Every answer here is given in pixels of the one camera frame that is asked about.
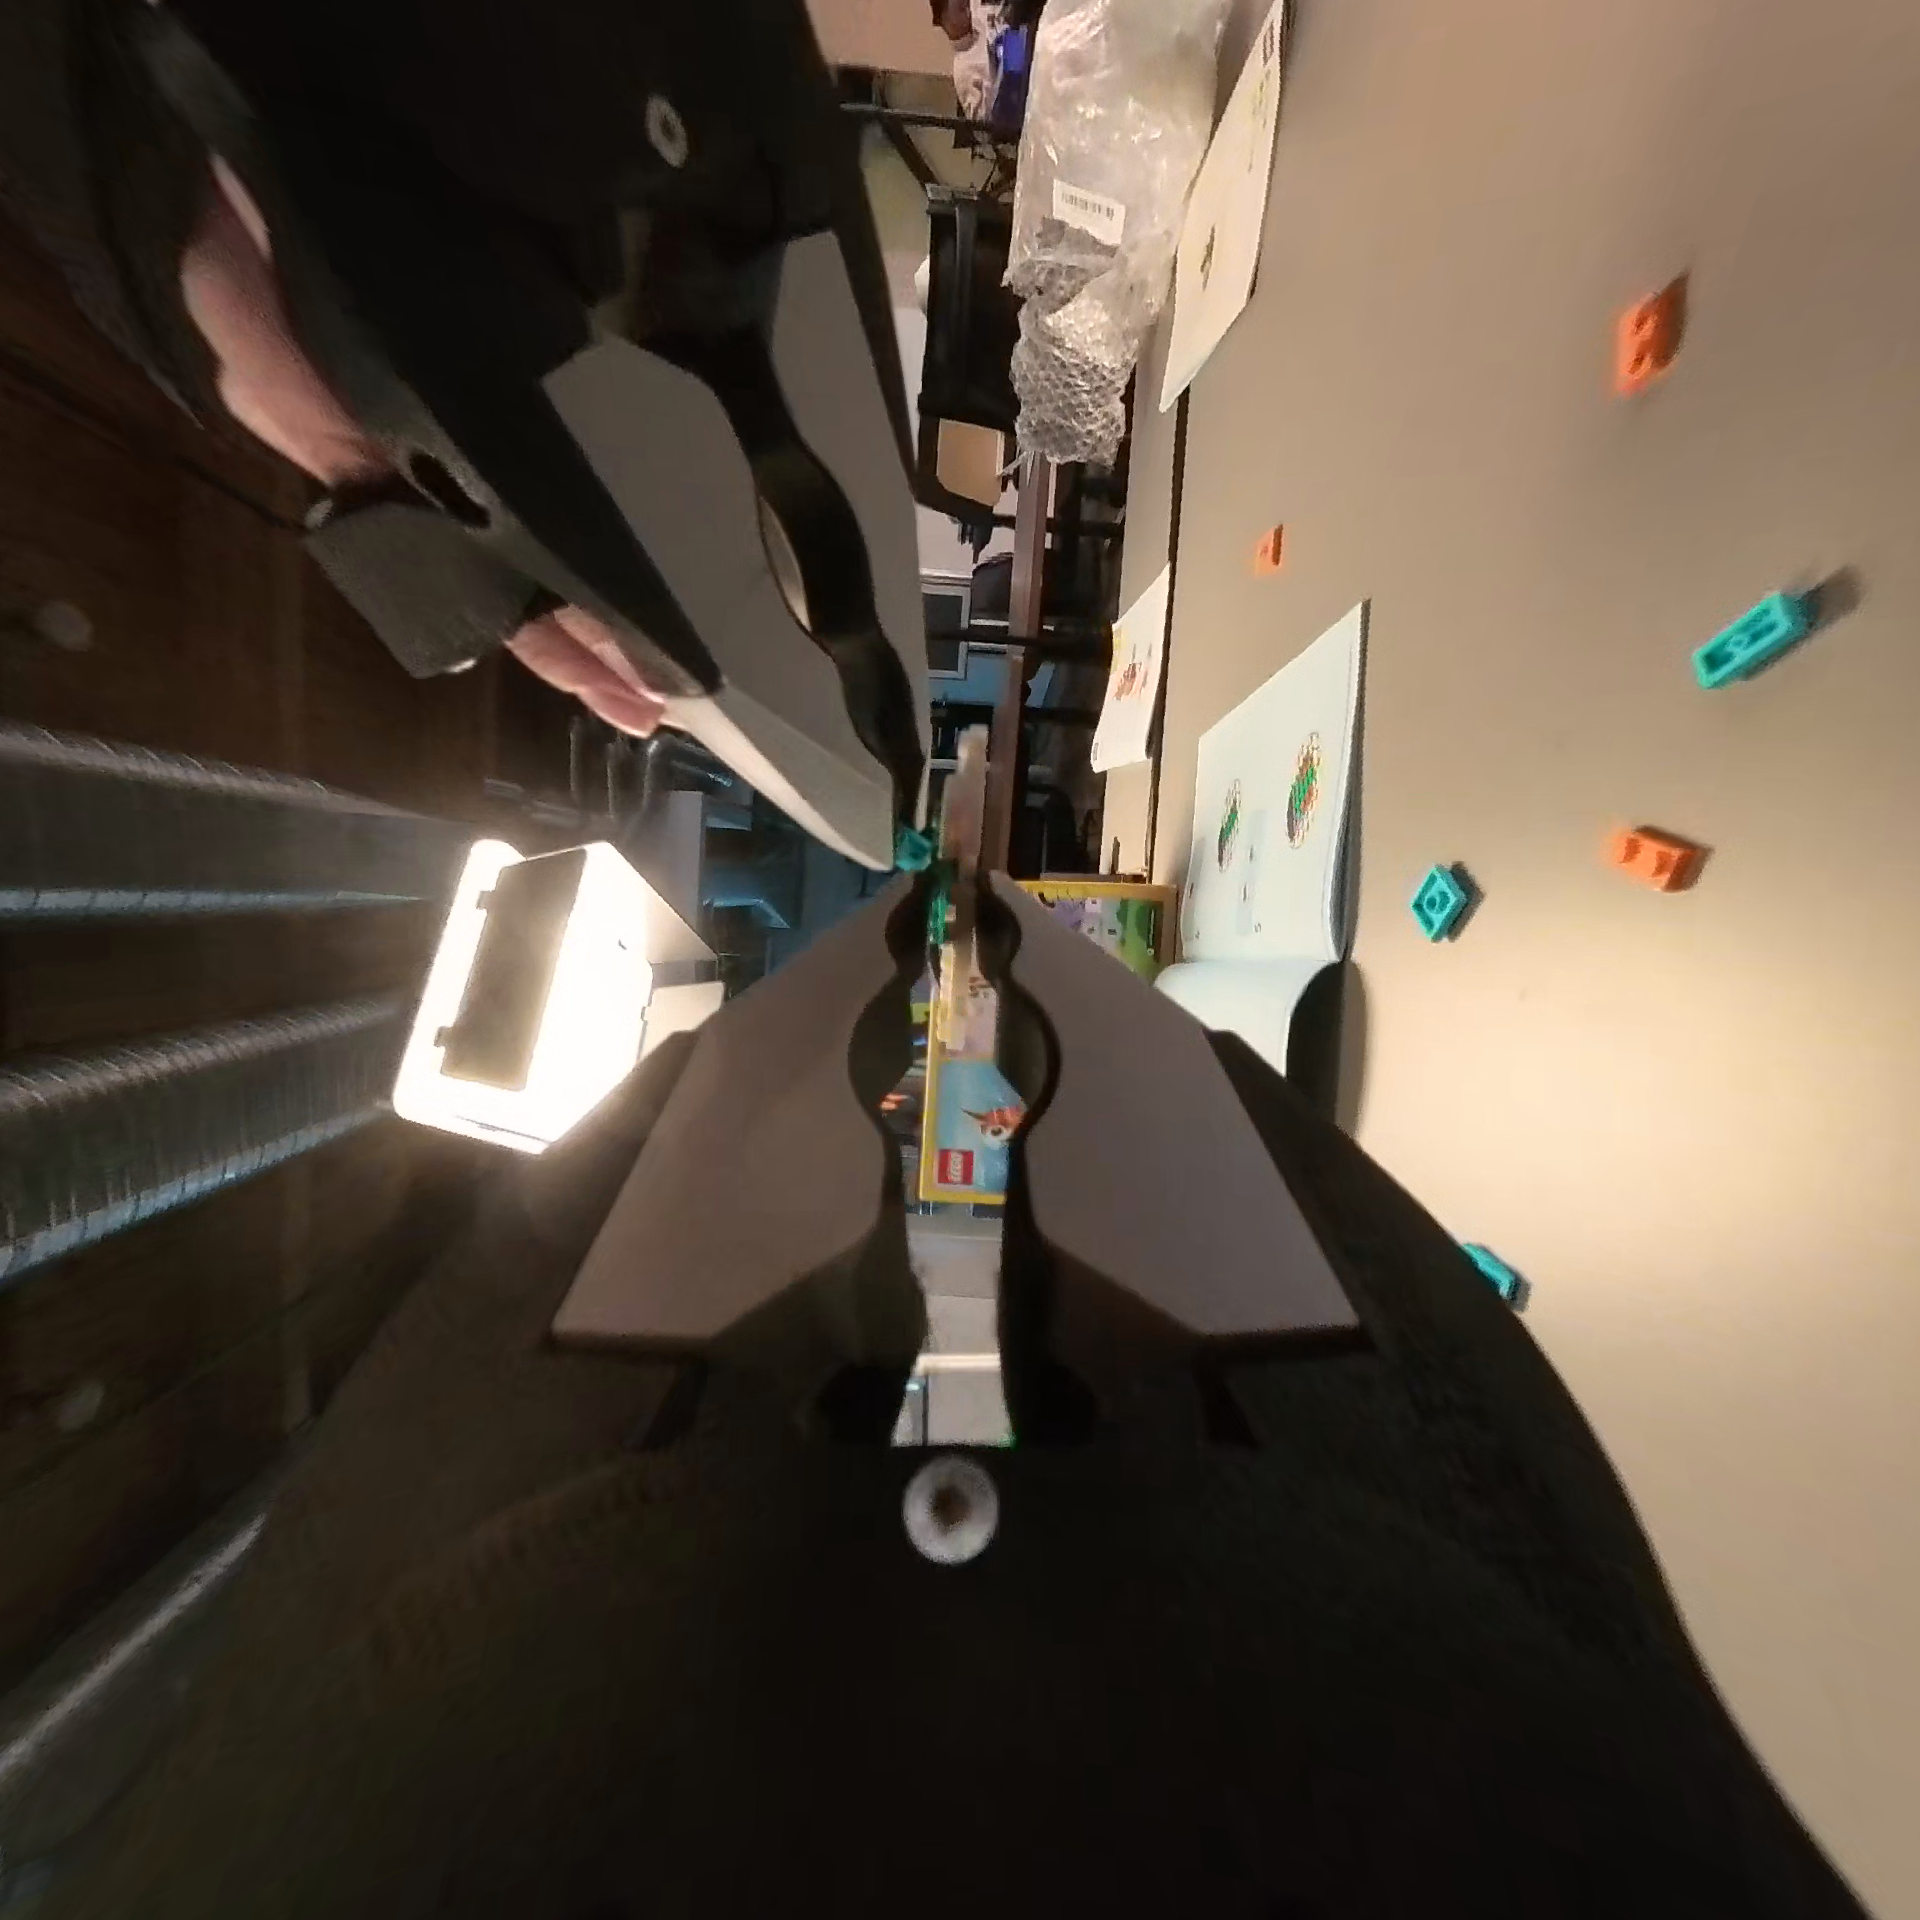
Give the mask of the large white paper sheet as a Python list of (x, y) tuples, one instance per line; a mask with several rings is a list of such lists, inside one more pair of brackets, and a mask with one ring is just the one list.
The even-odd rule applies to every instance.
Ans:
[(1175, 257), (1158, 410), (1172, 412), (1248, 307), (1277, 147), (1290, 3), (1274, 3), (1242, 62), (1191, 185)]

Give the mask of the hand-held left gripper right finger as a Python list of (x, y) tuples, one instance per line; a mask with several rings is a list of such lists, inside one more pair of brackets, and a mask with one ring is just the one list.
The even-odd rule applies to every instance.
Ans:
[(1360, 1314), (1211, 1036), (1010, 881), (975, 888), (1018, 1092), (998, 1256), (1010, 1407), (1340, 1353)]

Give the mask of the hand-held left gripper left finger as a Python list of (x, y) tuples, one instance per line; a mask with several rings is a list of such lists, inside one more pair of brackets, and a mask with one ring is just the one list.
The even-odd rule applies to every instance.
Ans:
[(690, 1036), (555, 1345), (754, 1375), (790, 1404), (901, 1402), (928, 1313), (883, 1105), (912, 1063), (925, 896), (884, 882)]

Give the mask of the black frame chair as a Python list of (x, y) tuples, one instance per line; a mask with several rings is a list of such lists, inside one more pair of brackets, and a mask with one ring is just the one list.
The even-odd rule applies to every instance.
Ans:
[(941, 481), (940, 444), (946, 426), (978, 428), (1003, 440), (1018, 432), (1012, 358), (1022, 299), (1003, 280), (1012, 244), (1012, 207), (933, 183), (925, 187), (925, 210), (928, 299), (915, 494), (925, 511), (971, 521), (987, 518), (1000, 488), (974, 498)]

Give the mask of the round cream lego plate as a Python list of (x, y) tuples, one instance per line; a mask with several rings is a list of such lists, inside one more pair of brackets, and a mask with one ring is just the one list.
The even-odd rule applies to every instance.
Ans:
[(949, 939), (936, 945), (941, 971), (951, 978), (960, 978), (974, 960), (980, 888), (996, 855), (994, 828), (992, 730), (968, 728), (956, 743), (943, 782), (935, 859), (954, 865)]

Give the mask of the clear bubble wrap bag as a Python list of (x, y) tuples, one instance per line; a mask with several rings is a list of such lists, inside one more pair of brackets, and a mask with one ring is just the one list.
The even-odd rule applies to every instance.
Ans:
[(1051, 3), (1031, 55), (1003, 284), (1023, 457), (1112, 464), (1208, 148), (1229, 3)]

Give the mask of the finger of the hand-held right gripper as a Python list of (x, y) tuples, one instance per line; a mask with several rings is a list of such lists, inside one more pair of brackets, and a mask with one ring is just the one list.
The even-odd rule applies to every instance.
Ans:
[(831, 631), (845, 571), (820, 559), (820, 590), (800, 584), (804, 612), (790, 608), (747, 450), (698, 376), (605, 342), (543, 394), (703, 657), (693, 691), (663, 694), (663, 721), (831, 852), (894, 871), (920, 801), (920, 670), (875, 587)]
[(862, 715), (891, 753), (928, 755), (919, 507), (908, 478), (899, 410), (895, 334), (880, 304), (870, 334), (836, 231), (792, 240), (780, 259), (771, 334), (774, 380), (806, 455), (800, 559), (824, 590), (813, 631), (848, 650), (866, 676)]

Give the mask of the silver ventilation duct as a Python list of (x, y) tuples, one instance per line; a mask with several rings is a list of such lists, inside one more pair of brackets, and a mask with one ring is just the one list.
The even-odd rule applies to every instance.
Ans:
[(3, 1287), (391, 1110), (404, 998), (356, 998), (3, 1070)]
[(293, 776), (3, 728), (10, 927), (436, 904), (474, 839)]

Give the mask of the person's right hand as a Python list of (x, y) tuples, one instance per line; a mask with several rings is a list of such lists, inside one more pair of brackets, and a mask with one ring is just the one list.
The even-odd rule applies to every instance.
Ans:
[[(253, 440), (301, 470), (331, 498), (399, 481), (384, 448), (342, 407), (303, 354), (272, 262), (272, 235), (250, 190), (224, 160), (181, 255), (181, 296), (215, 361), (227, 412)], [(540, 682), (626, 736), (652, 736), (666, 699), (612, 631), (581, 608), (526, 620), (504, 641)]]

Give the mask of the light blue instruction booklet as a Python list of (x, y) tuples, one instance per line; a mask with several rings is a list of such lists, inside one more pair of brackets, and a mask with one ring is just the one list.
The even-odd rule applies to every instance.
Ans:
[(1200, 736), (1179, 951), (1158, 995), (1342, 1118), (1352, 983), (1358, 602)]

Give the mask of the bright white light panel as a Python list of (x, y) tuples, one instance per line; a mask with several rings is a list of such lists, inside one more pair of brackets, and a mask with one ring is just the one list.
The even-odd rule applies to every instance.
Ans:
[(541, 1154), (724, 999), (717, 959), (597, 841), (468, 848), (392, 1086), (415, 1126)]

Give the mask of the colourful lego set box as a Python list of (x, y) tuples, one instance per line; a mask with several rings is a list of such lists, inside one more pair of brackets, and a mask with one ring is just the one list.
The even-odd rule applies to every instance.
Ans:
[[(1176, 919), (1172, 889), (1112, 876), (1045, 876), (1020, 888), (1142, 982), (1165, 968)], [(1023, 1102), (996, 1065), (996, 995), (975, 964), (957, 975), (946, 945), (928, 985), (916, 987), (915, 1012), (928, 1032), (916, 1199), (928, 1208), (998, 1209)]]

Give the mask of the small printed paper sheet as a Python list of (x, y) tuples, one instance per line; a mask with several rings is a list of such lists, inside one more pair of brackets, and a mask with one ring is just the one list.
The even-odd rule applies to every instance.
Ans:
[(1171, 571), (1163, 564), (1110, 626), (1110, 673), (1088, 750), (1096, 776), (1150, 760), (1167, 641)]

